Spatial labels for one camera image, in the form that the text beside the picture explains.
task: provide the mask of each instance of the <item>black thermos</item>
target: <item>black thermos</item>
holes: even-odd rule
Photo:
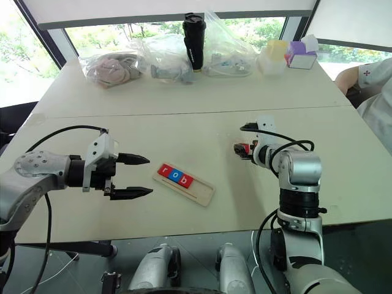
[[[183,22],[184,43],[192,68],[199,71],[203,66],[204,30],[206,23],[203,17],[191,13],[185,14]]]

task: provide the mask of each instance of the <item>black chair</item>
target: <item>black chair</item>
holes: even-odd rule
[[[0,156],[36,105],[30,102],[0,108]]]

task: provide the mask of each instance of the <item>plastic bag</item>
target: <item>plastic bag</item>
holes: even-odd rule
[[[184,37],[177,34],[145,38],[137,69],[166,82],[192,82],[192,64],[186,53]]]
[[[205,13],[202,72],[210,77],[245,77],[254,71],[256,52],[214,13]]]
[[[139,78],[138,60],[140,60],[139,56],[133,51],[79,58],[86,79],[104,88]]]

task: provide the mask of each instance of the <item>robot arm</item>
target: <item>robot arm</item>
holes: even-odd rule
[[[258,134],[259,140],[251,145],[235,144],[234,151],[242,159],[275,171],[279,179],[277,222],[281,228],[271,231],[271,254],[290,292],[360,294],[338,272],[324,266],[319,214],[326,213],[326,209],[319,208],[320,158],[313,151],[276,144],[273,134],[285,136],[273,133],[270,117],[259,118],[257,123],[246,124],[241,130],[267,133]]]
[[[56,155],[48,151],[31,151],[20,156],[0,175],[0,266],[17,231],[31,214],[41,196],[51,190],[90,187],[103,190],[110,200],[134,199],[153,190],[144,187],[115,189],[111,177],[116,164],[137,165],[149,160],[138,155],[118,153],[118,143],[107,133],[101,134],[88,148],[86,160],[80,156]]]

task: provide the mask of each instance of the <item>red object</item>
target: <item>red object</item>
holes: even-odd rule
[[[168,166],[167,164],[163,164],[158,170],[158,174],[167,178],[169,174],[172,172],[173,168]]]
[[[190,184],[194,181],[193,177],[183,174],[181,179],[179,179],[178,184],[182,185],[186,189],[189,188]]]
[[[245,147],[246,154],[249,154],[249,151],[251,150],[249,147],[249,144],[241,143],[241,145],[243,145]]]

